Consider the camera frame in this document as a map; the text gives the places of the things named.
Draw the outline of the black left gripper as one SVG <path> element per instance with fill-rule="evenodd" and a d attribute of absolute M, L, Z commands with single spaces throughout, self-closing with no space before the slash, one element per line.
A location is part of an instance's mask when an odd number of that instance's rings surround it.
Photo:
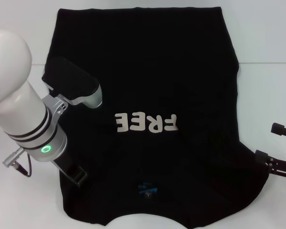
<path fill-rule="evenodd" d="M 69 155 L 60 155 L 52 163 L 75 185 L 80 187 L 87 178 L 87 172 L 80 166 L 76 166 Z"/>

